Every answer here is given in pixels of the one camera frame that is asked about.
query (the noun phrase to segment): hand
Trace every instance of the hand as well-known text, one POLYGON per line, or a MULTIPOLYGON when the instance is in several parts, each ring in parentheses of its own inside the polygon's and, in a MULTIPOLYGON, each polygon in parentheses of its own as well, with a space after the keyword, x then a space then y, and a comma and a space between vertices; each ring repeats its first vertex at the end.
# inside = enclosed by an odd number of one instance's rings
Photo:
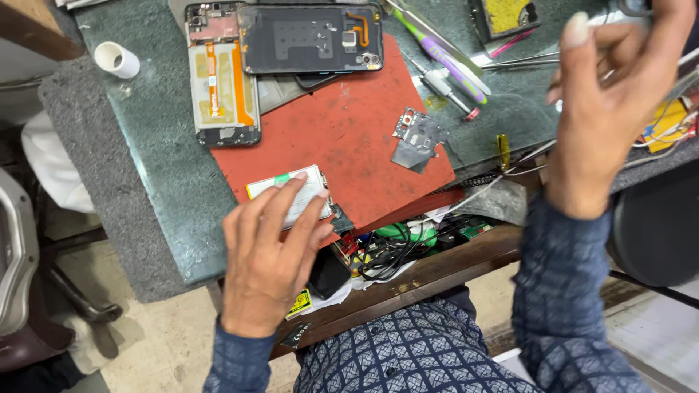
POLYGON ((329 192, 313 198, 286 241, 279 241, 284 217, 307 176, 303 172, 282 187, 268 188, 224 218, 228 271, 221 326, 225 331, 242 337, 271 336, 308 282, 315 255, 333 231, 332 224, 315 227, 329 192))
POLYGON ((570 217, 604 213, 631 145, 675 81, 696 14, 693 1, 655 0, 653 7, 647 38, 629 25, 588 27, 585 13, 573 15, 563 30, 561 72, 547 95, 549 102, 563 98, 547 198, 570 217), (597 47, 607 49, 602 61, 597 47))

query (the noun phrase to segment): desk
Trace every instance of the desk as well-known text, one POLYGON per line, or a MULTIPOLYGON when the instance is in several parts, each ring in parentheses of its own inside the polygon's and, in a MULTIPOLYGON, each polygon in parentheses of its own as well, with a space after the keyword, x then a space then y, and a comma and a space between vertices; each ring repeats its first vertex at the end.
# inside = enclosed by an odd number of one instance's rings
MULTIPOLYGON (((439 22, 445 36, 467 54, 482 50, 463 0, 411 3, 439 22)), ((543 25, 497 60, 552 51, 573 12, 600 15, 615 3, 538 1, 543 25)), ((236 201, 209 151, 195 143, 180 21, 173 19, 166 0, 108 1, 75 16, 89 50, 102 41, 116 41, 141 59, 140 73, 128 81, 95 70, 89 57, 66 62, 41 92, 136 296, 140 301, 162 300, 191 288, 185 283, 197 285, 220 276, 226 266, 220 220, 236 201)), ((406 54, 428 64, 398 21, 386 18, 384 30, 406 54)), ((451 105, 435 114, 442 126, 456 127, 447 153, 460 179, 493 167, 496 134, 507 133, 515 150, 553 137, 557 110, 542 105, 553 69, 486 74, 484 82, 496 97, 471 123, 454 125, 463 113, 451 105)), ((423 96, 430 94, 424 86, 417 89, 423 96)), ((695 140, 667 159, 622 173, 614 190, 699 157, 699 138, 695 140)))
MULTIPOLYGON (((341 304, 284 321, 278 337, 284 338, 300 322, 310 322, 298 344, 303 348, 517 262, 521 232, 519 227, 502 224, 468 243, 420 259, 388 283, 353 290, 341 304)), ((277 344, 271 359, 293 351, 277 344)))

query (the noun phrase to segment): shirt sleeve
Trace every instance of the shirt sleeve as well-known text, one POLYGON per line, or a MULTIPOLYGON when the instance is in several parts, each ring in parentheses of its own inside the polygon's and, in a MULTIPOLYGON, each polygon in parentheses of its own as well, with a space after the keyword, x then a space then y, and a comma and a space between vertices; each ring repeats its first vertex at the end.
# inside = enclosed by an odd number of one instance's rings
POLYGON ((609 212, 566 217, 537 197, 514 277, 512 326, 520 360, 546 392, 650 392, 607 344, 600 288, 609 273, 609 212))
POLYGON ((264 393, 271 370, 268 360, 276 335, 245 338, 216 325, 213 361, 204 382, 204 393, 264 393))

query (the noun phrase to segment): black phone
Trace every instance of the black phone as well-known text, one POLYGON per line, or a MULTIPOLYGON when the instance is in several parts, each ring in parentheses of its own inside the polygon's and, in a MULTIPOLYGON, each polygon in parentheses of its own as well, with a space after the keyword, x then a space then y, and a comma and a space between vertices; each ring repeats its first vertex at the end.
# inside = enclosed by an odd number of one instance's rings
POLYGON ((332 251, 333 245, 318 250, 306 286, 311 294, 327 300, 350 280, 352 272, 332 251))
POLYGON ((331 73, 331 74, 304 74, 297 75, 296 82, 307 92, 312 92, 313 90, 318 90, 323 86, 330 85, 336 79, 341 78, 343 75, 341 73, 331 73))
POLYGON ((373 4, 241 6, 238 28, 247 73, 352 73, 384 66, 381 10, 373 4))

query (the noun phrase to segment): orange flex cable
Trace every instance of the orange flex cable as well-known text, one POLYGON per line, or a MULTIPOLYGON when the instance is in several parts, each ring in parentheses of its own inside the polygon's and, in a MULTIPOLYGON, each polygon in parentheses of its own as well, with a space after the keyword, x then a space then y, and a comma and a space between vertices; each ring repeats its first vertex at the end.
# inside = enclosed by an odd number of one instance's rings
POLYGON ((361 46, 369 46, 369 24, 366 21, 366 18, 363 16, 355 15, 351 12, 347 12, 348 17, 353 17, 354 19, 359 19, 362 22, 364 22, 364 28, 362 29, 359 26, 355 26, 352 28, 352 31, 358 31, 359 32, 359 45, 361 46))

